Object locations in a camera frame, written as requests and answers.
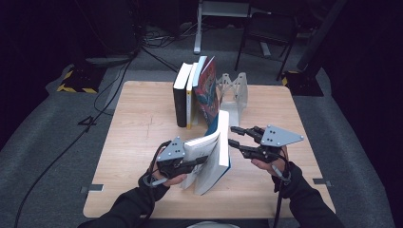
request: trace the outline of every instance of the gray carpet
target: gray carpet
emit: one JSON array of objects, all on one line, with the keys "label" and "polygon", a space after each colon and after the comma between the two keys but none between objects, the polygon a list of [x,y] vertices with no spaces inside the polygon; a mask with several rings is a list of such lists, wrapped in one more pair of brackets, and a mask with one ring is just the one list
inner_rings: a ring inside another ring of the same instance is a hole
[{"label": "gray carpet", "polygon": [[[233,67],[240,33],[241,30],[226,28],[203,34],[201,54],[216,56],[219,75],[238,74]],[[179,67],[182,62],[199,59],[193,54],[193,42],[191,36],[168,47],[148,50]],[[286,70],[296,69],[305,48],[305,40],[297,42]],[[48,84],[49,97],[25,119],[0,153],[0,227],[13,226],[29,187],[85,129],[77,123],[88,116],[97,116],[99,112],[94,106],[102,109],[118,89],[118,81],[109,85],[121,68],[107,70],[100,86],[101,91],[106,91],[100,94],[56,92],[68,67],[58,80]],[[250,85],[280,85],[275,81],[278,69],[279,63],[255,56],[243,54],[240,59],[239,71],[247,73]],[[144,51],[125,75],[126,80],[149,81],[173,81],[174,77],[172,70]],[[331,97],[326,73],[320,71],[317,79],[324,97],[294,97],[294,100],[323,177],[332,184],[329,191],[337,215],[346,227],[394,227],[382,183]],[[106,112],[113,114],[113,106]],[[96,125],[47,171],[29,195],[18,227],[76,227],[87,220],[83,216],[86,194],[82,193],[82,187],[91,184],[111,119],[101,115]],[[279,227],[297,227],[297,223],[284,219]]]}]

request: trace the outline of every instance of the open book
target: open book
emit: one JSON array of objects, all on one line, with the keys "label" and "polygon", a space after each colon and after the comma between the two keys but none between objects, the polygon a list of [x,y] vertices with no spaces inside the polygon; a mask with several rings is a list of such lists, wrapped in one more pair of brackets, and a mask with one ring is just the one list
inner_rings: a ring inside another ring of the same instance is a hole
[{"label": "open book", "polygon": [[220,110],[205,136],[183,144],[186,153],[183,158],[185,162],[203,156],[208,156],[208,159],[205,163],[197,165],[192,173],[187,174],[187,178],[181,183],[181,188],[186,189],[195,182],[195,194],[203,195],[230,168],[228,127],[229,114]]}]

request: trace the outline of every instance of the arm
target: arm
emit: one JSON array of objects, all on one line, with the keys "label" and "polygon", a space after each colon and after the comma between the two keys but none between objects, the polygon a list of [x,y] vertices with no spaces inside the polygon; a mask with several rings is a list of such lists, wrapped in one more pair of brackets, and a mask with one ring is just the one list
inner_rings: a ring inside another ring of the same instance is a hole
[{"label": "arm", "polygon": [[[286,147],[283,148],[283,151],[283,154],[287,157]],[[272,179],[275,183],[275,192],[279,190],[282,184],[280,196],[284,199],[290,199],[290,210],[301,228],[344,227],[336,214],[323,201],[319,192],[312,188],[303,178],[301,169],[294,163],[290,162],[291,181],[287,185],[281,183],[271,166],[271,164],[274,164],[280,171],[283,171],[284,161],[276,160],[268,164],[263,161],[252,160],[252,164],[272,174]]]},{"label": "arm", "polygon": [[[156,164],[154,164],[153,170],[157,170]],[[171,185],[178,184],[186,178],[186,175],[182,174],[150,189],[150,187],[144,183],[144,175],[139,178],[139,187],[121,194],[108,212],[95,220],[81,224],[78,228],[137,227],[141,221],[140,216],[147,215],[153,210],[154,205],[152,202],[153,199],[149,194],[150,191],[154,200],[158,201],[165,195]],[[163,175],[158,170],[154,171],[153,176],[157,180],[163,178]]]}]

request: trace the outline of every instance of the black book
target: black book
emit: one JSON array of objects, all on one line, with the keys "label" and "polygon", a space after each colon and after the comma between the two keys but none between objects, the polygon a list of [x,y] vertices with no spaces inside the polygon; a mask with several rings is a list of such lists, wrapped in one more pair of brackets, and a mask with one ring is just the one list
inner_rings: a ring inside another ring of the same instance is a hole
[{"label": "black book", "polygon": [[186,83],[192,65],[183,63],[173,85],[177,125],[186,127]]}]

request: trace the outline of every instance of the chair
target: chair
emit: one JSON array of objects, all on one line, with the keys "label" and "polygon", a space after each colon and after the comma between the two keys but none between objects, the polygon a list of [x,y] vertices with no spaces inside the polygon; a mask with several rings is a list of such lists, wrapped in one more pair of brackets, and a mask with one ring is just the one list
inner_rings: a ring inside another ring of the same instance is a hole
[{"label": "chair", "polygon": [[245,29],[240,41],[235,70],[238,70],[240,53],[246,40],[255,40],[268,45],[283,47],[278,58],[282,62],[276,80],[278,81],[297,37],[297,12],[301,0],[250,0]]}]

